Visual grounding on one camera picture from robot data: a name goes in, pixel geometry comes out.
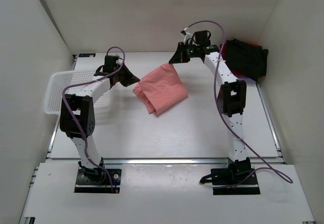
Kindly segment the pink t shirt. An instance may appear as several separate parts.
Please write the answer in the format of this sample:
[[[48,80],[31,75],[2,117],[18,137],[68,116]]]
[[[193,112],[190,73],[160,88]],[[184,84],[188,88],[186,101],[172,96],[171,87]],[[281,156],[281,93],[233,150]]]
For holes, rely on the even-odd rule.
[[[155,116],[188,97],[175,67],[169,63],[146,74],[134,87],[133,93],[144,103],[148,113]]]

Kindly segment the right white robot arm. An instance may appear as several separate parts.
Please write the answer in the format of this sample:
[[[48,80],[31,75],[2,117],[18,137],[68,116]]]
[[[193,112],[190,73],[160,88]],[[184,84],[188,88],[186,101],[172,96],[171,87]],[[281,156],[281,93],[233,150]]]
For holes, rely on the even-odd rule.
[[[226,181],[229,185],[240,183],[251,171],[251,162],[242,142],[243,112],[246,106],[247,84],[230,71],[222,58],[222,49],[211,44],[208,30],[190,34],[186,30],[183,42],[179,42],[171,64],[188,63],[192,58],[200,58],[214,76],[214,98],[220,117],[227,127],[229,140],[228,166],[206,175],[200,184],[213,180]]]

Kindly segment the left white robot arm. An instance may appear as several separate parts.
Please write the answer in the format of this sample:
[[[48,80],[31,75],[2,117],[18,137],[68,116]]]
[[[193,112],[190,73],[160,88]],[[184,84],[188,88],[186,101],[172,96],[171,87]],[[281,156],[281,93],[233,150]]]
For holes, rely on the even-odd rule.
[[[106,55],[92,81],[68,86],[62,92],[60,129],[76,146],[83,175],[95,184],[105,180],[112,184],[112,179],[92,137],[96,125],[94,105],[116,83],[128,87],[139,81],[123,58]]]

